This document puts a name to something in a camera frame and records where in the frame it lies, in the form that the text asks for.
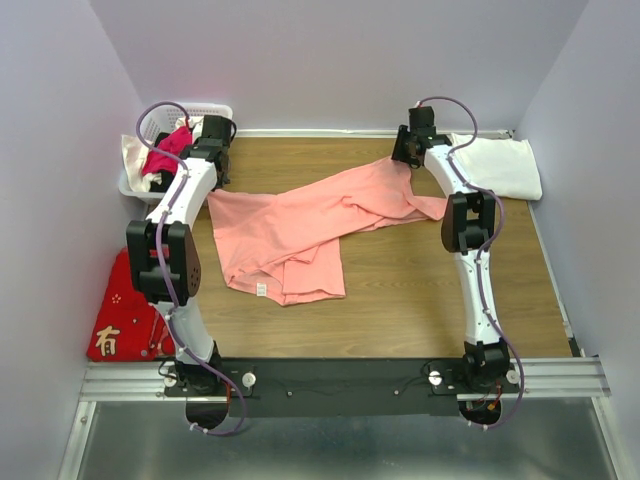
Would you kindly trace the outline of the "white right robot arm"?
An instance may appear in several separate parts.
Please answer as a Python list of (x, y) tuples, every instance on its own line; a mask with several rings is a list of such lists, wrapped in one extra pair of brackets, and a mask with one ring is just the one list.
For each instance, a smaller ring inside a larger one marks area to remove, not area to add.
[(455, 159), (455, 147), (435, 125), (430, 106), (408, 111), (398, 129), (392, 159), (424, 167), (446, 195), (441, 242), (456, 263), (466, 314), (466, 338), (460, 379), (480, 392), (504, 377), (510, 367), (508, 342), (497, 319), (490, 275), (490, 247), (502, 228), (496, 224), (496, 195), (472, 184)]

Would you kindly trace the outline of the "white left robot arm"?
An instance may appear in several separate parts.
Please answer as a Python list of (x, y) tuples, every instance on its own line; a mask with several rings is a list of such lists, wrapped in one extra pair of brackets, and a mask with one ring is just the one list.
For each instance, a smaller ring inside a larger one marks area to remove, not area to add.
[(150, 151), (177, 164), (160, 203), (126, 229), (131, 280), (162, 316), (175, 348), (175, 386), (197, 397), (238, 390), (222, 372), (217, 344), (206, 332), (196, 300), (202, 268), (192, 228), (210, 192), (228, 182), (228, 150), (235, 136), (232, 119), (205, 115), (192, 126), (184, 115), (188, 142), (175, 154), (149, 143), (136, 124), (136, 135)]

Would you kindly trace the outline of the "salmon pink t shirt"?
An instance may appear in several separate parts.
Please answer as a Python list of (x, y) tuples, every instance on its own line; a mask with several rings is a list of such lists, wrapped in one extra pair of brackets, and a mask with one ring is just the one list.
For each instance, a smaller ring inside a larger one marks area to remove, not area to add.
[(289, 306), (345, 297), (341, 237), (438, 221), (446, 201), (383, 158), (281, 194), (218, 190), (208, 207), (226, 285)]

